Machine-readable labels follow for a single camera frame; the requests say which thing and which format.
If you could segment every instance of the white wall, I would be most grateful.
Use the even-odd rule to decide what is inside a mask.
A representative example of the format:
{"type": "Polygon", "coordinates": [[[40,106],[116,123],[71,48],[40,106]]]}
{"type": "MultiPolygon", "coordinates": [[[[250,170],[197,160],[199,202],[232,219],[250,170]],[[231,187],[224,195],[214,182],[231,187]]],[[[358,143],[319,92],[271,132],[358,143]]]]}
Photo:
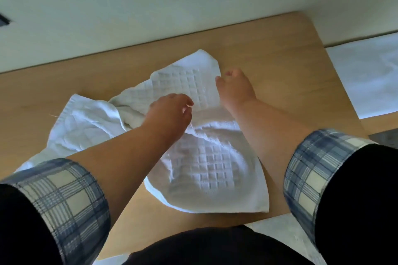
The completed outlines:
{"type": "Polygon", "coordinates": [[[0,71],[294,10],[325,44],[398,29],[398,0],[0,0],[0,71]]]}

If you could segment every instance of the blue plaid cuff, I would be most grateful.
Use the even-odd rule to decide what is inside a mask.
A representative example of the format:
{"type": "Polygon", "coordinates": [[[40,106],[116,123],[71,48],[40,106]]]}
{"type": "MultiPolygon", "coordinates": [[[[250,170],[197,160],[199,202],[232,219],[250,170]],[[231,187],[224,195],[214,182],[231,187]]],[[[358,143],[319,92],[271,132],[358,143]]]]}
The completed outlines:
{"type": "Polygon", "coordinates": [[[355,151],[374,143],[334,129],[323,129],[311,133],[297,147],[285,173],[283,194],[313,243],[316,212],[324,189],[355,151]]]}
{"type": "Polygon", "coordinates": [[[54,237],[65,265],[92,264],[111,229],[108,203],[94,177],[59,158],[17,172],[1,183],[32,202],[54,237]]]}

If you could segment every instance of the forearm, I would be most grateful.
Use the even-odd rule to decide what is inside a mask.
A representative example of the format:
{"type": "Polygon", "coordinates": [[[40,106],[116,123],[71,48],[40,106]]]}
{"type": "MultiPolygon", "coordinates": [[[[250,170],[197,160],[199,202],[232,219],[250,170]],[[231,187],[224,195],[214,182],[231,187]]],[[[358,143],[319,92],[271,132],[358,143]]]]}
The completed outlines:
{"type": "Polygon", "coordinates": [[[141,126],[68,157],[97,179],[113,225],[137,188],[170,144],[141,126]]]}
{"type": "Polygon", "coordinates": [[[287,165],[297,146],[315,129],[259,100],[250,100],[231,113],[263,166],[283,189],[287,165]]]}

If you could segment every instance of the wooden table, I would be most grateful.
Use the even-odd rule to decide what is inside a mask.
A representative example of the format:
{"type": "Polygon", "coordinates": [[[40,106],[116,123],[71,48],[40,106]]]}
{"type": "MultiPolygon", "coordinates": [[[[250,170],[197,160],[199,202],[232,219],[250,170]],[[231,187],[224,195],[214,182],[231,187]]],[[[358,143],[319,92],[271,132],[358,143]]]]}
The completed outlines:
{"type": "MultiPolygon", "coordinates": [[[[221,72],[241,67],[257,97],[317,127],[366,136],[314,26],[294,12],[0,75],[0,176],[45,147],[69,97],[108,100],[151,72],[204,49],[221,72]]],[[[266,175],[269,213],[188,214],[141,186],[113,227],[100,258],[133,252],[204,226],[231,226],[287,213],[266,175]]]]}

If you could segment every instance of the floor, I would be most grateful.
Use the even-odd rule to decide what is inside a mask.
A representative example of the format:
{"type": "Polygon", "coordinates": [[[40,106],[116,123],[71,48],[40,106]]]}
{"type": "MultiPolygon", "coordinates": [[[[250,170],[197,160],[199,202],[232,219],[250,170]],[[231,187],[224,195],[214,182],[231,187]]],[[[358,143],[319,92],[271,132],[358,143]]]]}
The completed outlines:
{"type": "Polygon", "coordinates": [[[381,145],[398,149],[398,129],[375,133],[370,135],[369,138],[381,145]]]}

